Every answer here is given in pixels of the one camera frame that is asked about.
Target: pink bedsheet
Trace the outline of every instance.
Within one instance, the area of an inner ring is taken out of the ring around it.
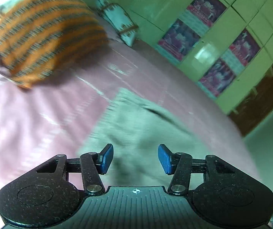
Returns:
[[[259,179],[236,127],[175,67],[157,68],[115,41],[76,65],[27,92],[0,81],[0,189],[56,154],[77,157],[120,87],[168,109],[214,154]]]

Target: ribbed gray plate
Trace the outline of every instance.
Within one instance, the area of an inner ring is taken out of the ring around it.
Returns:
[[[163,187],[110,187],[89,197],[65,222],[50,229],[216,229],[190,207],[185,198],[165,193]],[[5,226],[3,229],[16,229]]]

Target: poster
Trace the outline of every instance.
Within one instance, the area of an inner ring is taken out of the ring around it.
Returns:
[[[244,29],[229,49],[243,66],[247,66],[261,48],[247,29]]]
[[[177,19],[163,38],[159,40],[158,45],[173,55],[175,59],[182,61],[199,39],[198,34]]]
[[[173,64],[180,63],[225,10],[219,0],[194,0],[159,40],[156,50]]]
[[[235,73],[219,58],[199,80],[199,83],[215,97],[218,97],[235,78]]]
[[[186,10],[211,27],[226,9],[227,7],[219,0],[194,0]]]

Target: striped cloth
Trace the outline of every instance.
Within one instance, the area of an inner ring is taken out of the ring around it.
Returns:
[[[81,0],[24,0],[0,19],[0,57],[24,88],[104,43],[103,27]]]

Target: metal screw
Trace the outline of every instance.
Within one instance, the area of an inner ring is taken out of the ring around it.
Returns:
[[[185,191],[185,187],[179,184],[172,185],[170,189],[176,193],[181,193]]]
[[[91,193],[97,193],[97,192],[101,191],[102,189],[103,189],[102,186],[97,185],[97,184],[87,186],[87,190]]]

